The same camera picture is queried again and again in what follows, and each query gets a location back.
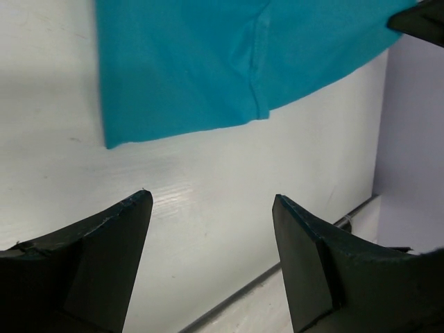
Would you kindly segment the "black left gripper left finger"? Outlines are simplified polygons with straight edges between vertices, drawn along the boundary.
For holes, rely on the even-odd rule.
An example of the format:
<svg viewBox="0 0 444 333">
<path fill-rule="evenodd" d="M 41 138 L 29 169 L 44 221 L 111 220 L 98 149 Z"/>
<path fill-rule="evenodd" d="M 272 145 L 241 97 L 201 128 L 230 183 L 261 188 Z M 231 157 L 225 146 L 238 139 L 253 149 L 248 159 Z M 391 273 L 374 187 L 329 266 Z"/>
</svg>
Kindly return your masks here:
<svg viewBox="0 0 444 333">
<path fill-rule="evenodd" d="M 121 332 L 153 208 L 140 190 L 1 252 L 2 332 Z"/>
</svg>

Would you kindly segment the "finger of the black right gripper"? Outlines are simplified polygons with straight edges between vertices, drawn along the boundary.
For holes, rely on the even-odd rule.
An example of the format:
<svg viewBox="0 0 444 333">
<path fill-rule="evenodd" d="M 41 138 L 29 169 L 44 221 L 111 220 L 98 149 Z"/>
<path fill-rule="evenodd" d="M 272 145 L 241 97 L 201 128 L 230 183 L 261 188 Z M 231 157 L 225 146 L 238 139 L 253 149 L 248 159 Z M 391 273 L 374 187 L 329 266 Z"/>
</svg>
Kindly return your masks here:
<svg viewBox="0 0 444 333">
<path fill-rule="evenodd" d="M 443 0 L 420 1 L 391 16 L 387 27 L 432 44 L 442 44 L 443 15 Z"/>
</svg>

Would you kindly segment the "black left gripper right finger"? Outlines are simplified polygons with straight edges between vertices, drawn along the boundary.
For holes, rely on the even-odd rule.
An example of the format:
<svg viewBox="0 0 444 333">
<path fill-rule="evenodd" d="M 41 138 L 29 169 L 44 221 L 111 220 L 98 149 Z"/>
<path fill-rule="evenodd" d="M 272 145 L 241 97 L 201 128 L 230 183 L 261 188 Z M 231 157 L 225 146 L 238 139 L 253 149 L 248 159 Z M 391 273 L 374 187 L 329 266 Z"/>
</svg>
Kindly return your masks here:
<svg viewBox="0 0 444 333">
<path fill-rule="evenodd" d="M 278 195 L 275 239 L 295 332 L 442 332 L 443 251 L 359 238 Z"/>
</svg>

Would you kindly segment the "teal t shirt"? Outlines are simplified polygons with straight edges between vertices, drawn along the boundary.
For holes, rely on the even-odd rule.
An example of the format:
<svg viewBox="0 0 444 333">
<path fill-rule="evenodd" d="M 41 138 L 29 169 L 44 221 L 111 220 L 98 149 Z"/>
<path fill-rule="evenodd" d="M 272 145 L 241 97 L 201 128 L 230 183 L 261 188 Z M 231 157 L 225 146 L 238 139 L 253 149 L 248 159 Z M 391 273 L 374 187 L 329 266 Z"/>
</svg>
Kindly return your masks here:
<svg viewBox="0 0 444 333">
<path fill-rule="evenodd" d="M 106 147 L 240 126 L 399 38 L 413 1 L 96 1 Z"/>
</svg>

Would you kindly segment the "silver mounting rail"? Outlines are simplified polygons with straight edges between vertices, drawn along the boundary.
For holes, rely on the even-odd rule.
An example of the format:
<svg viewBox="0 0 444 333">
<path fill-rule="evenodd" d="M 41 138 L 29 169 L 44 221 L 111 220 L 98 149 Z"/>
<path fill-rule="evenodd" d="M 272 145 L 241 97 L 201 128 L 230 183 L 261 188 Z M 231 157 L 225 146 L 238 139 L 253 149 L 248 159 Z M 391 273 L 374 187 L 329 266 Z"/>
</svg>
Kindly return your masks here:
<svg viewBox="0 0 444 333">
<path fill-rule="evenodd" d="M 380 203 L 380 197 L 372 195 L 335 225 L 376 242 Z M 292 332 L 281 265 L 274 265 L 181 331 Z"/>
</svg>

